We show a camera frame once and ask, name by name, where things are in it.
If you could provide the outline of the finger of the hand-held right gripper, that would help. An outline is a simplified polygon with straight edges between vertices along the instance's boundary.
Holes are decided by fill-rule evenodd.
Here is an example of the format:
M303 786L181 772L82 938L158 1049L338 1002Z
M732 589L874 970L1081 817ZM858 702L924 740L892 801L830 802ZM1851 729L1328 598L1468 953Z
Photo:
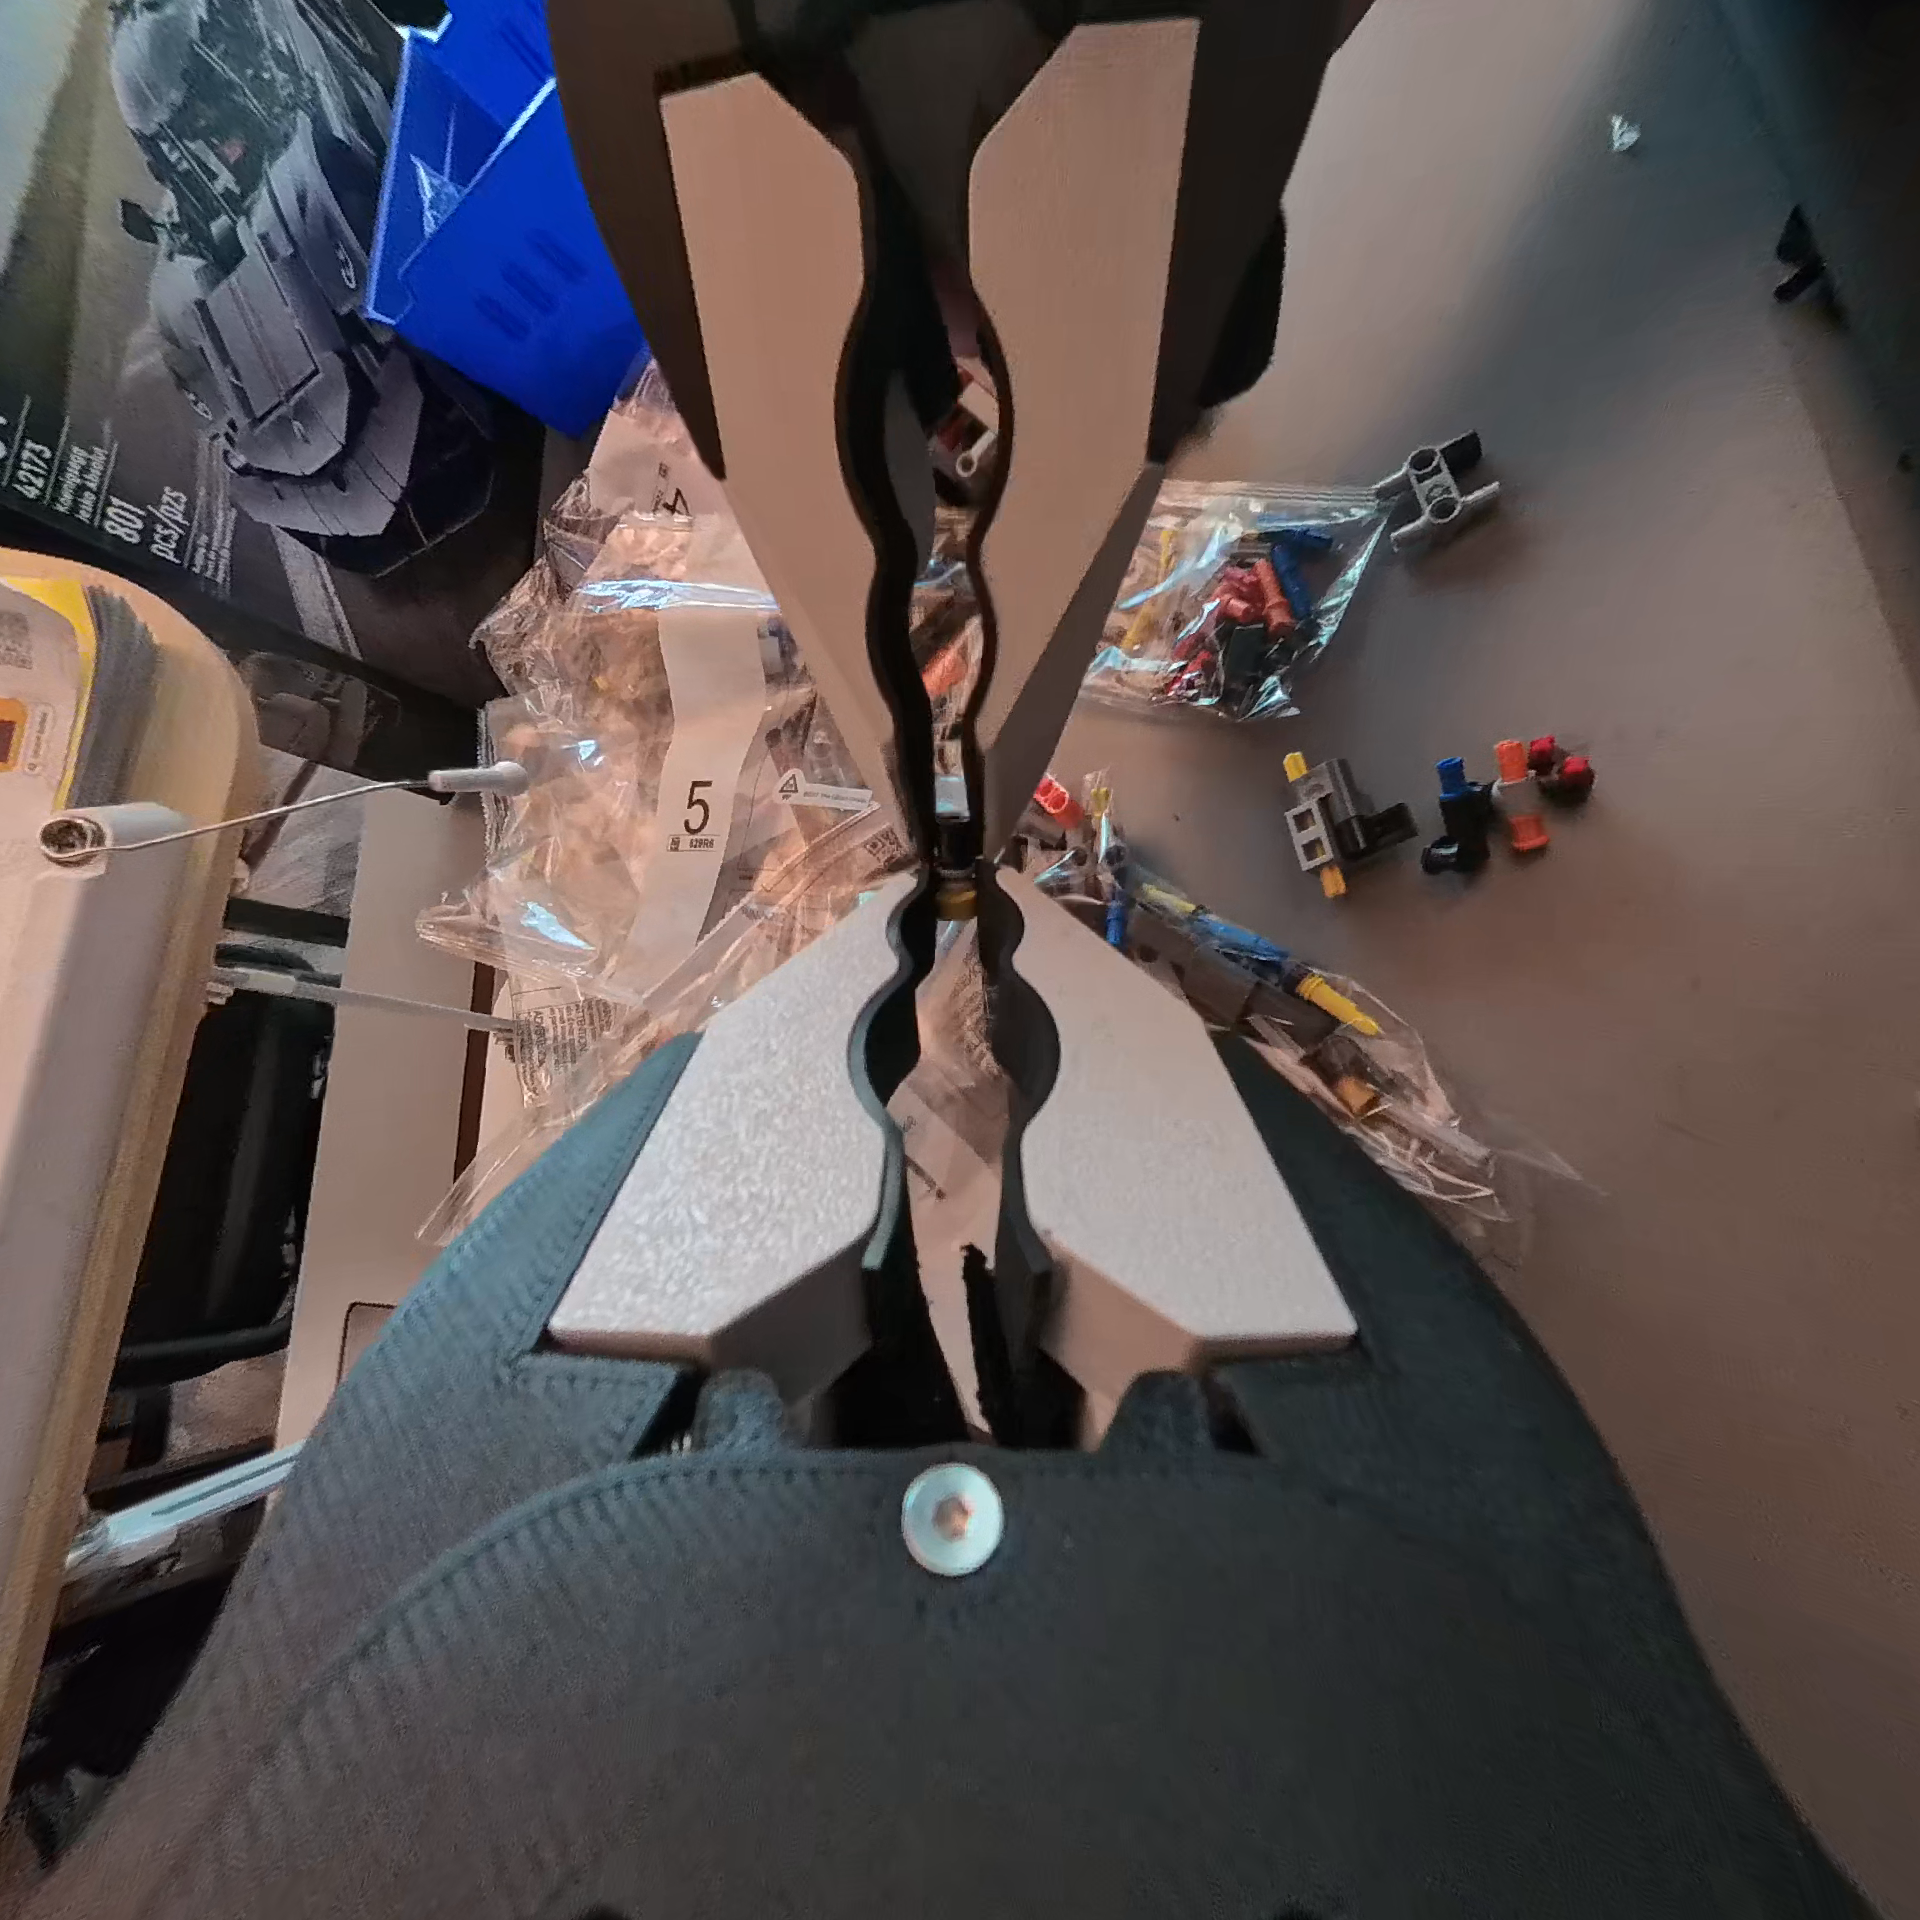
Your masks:
M1150 420L1195 46L1189 16L1078 25L974 152L969 275L1001 403L974 557L987 847L1062 740L1161 481Z
M932 455L867 347L862 176L766 77L658 108L702 322L718 475L862 780L935 836L935 726L910 650Z

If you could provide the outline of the black connector with blue pin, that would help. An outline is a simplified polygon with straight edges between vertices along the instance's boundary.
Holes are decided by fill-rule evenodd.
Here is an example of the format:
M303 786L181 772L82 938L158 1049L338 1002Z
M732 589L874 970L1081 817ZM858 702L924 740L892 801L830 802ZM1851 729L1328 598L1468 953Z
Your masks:
M1494 818L1494 780L1477 780L1463 757L1437 761L1439 834L1424 847L1421 873L1458 881L1481 876L1493 862Z

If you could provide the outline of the blue plastic bin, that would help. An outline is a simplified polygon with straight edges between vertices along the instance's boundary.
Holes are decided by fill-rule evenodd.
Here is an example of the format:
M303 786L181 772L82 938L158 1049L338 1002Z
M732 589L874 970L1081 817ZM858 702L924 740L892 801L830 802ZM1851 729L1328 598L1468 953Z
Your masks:
M576 442L642 363L543 3L448 3L438 25L401 30L362 310Z

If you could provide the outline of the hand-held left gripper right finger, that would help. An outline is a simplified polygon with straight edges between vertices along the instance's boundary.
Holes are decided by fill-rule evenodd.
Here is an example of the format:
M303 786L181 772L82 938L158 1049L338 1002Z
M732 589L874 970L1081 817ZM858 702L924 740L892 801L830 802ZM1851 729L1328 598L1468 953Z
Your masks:
M987 1430L1062 1445L1141 1377L1328 1355L1358 1323L1209 1026L1024 876L977 889L1009 1088L995 1247L968 1265Z

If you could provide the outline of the grey block with yellow pins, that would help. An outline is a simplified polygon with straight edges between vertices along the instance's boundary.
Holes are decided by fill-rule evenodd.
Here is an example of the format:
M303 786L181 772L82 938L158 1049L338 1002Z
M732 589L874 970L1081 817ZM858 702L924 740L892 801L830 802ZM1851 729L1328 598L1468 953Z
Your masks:
M1293 791L1284 812L1293 856L1328 902L1349 890L1349 867L1412 842L1421 829L1408 802L1377 805L1346 757L1308 761L1289 750L1284 778Z

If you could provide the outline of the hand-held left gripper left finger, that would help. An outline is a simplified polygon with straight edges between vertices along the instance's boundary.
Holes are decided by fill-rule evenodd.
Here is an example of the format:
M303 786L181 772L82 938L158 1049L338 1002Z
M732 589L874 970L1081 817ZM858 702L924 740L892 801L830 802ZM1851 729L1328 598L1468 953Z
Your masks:
M756 1370L841 1445L957 1437L892 1094L935 885L895 876L697 1036L550 1320L563 1353Z

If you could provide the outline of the dark grey beam with pins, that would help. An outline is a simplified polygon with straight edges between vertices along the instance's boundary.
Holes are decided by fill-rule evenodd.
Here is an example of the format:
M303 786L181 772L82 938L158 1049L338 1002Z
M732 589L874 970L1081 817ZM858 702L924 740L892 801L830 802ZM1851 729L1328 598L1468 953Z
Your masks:
M1417 557L1485 522L1501 507L1501 484L1477 481L1479 462L1481 438L1463 430L1412 448L1398 471L1376 481L1370 500L1380 510L1404 510L1387 529L1392 551Z

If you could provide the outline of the dark lego set box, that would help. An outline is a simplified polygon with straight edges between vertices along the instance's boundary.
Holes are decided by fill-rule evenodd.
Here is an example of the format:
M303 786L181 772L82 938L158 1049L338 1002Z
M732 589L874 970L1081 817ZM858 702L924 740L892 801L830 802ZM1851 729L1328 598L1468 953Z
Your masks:
M4 517L476 709L557 430L362 310L443 11L4 3Z

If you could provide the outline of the yellow-edged booklet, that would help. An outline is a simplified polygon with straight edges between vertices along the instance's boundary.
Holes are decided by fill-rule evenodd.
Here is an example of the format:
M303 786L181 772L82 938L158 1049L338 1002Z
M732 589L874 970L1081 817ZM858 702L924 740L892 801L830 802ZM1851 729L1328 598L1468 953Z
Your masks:
M4 578L4 838L131 801L158 639L110 589Z

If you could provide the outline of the pile of clear parts bags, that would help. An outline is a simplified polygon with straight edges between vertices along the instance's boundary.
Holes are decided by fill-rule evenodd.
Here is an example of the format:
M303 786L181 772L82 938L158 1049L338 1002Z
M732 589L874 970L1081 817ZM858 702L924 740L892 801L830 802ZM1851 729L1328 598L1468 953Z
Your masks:
M482 748L529 783L482 801L482 862L417 935L507 988L507 1115L427 1210L435 1247L910 862L657 363L476 642L507 688Z

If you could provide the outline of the small clear bag of pins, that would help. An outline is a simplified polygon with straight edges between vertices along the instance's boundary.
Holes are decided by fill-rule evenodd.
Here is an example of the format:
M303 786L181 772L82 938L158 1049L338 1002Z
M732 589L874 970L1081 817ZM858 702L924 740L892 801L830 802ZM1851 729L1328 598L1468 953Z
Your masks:
M1293 712L1377 556L1387 507L1366 485L1168 481L1081 693L1110 709L1226 720Z

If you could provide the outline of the clear bag of mixed pieces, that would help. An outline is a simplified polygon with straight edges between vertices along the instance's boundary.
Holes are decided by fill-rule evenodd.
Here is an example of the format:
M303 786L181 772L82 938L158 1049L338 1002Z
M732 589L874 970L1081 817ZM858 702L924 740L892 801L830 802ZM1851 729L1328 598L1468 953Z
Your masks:
M1351 976L1233 924L1147 867L1103 772L1041 774L1020 860L1066 905L1214 1032L1252 1041L1376 1164L1468 1249L1519 1266L1536 1189L1577 1183L1549 1142L1468 1105L1426 1039Z

